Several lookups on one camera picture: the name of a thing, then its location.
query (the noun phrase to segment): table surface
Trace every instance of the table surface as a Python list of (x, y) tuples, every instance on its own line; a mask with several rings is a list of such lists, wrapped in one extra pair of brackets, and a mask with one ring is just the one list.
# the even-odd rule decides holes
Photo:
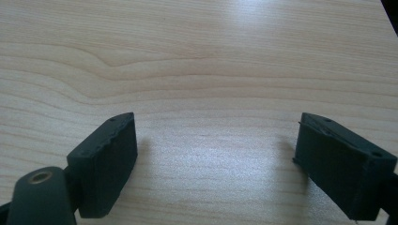
[(297, 121), (397, 156), (397, 62), (378, 0), (1, 1), (0, 203), (134, 112), (130, 180), (79, 224), (355, 224), (292, 163)]

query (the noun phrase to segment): light wood surface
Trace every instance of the light wood surface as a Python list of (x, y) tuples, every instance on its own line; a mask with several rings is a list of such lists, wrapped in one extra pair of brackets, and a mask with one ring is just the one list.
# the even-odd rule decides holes
[(291, 162), (302, 112), (398, 155), (398, 37), (378, 0), (4, 0), (0, 79), (1, 204), (135, 113), (129, 182), (79, 224), (355, 224)]

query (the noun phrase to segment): black object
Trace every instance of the black object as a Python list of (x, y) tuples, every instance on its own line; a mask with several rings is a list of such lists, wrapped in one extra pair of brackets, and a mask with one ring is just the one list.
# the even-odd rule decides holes
[(303, 113), (294, 162), (350, 219), (398, 218), (397, 157), (338, 123)]
[(0, 224), (76, 224), (102, 218), (116, 202), (137, 158), (134, 114), (115, 116), (68, 155), (68, 167), (31, 172), (16, 184), (12, 202), (0, 206)]

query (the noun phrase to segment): tabletop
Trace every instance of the tabletop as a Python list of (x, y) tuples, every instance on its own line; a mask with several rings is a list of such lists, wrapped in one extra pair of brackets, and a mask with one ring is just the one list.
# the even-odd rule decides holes
[(130, 179), (78, 224), (355, 224), (292, 163), (298, 121), (398, 156), (397, 62), (378, 0), (1, 1), (0, 204), (134, 112)]

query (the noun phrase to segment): wood grain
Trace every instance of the wood grain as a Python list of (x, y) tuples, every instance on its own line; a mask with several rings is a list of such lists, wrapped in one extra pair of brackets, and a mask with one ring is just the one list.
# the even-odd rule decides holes
[(0, 203), (133, 111), (130, 180), (79, 224), (355, 224), (291, 162), (297, 121), (397, 156), (397, 53), (377, 0), (1, 1)]

